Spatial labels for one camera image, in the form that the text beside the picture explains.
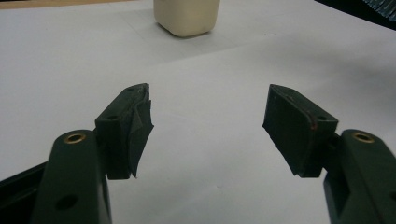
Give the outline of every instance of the white table surface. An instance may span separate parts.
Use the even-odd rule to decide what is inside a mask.
[[[222,0],[180,39],[152,1],[0,10],[0,179],[134,84],[155,128],[138,178],[109,181],[115,224],[330,223],[322,181],[291,171],[262,128],[268,86],[301,92],[396,152],[396,32],[312,0]]]

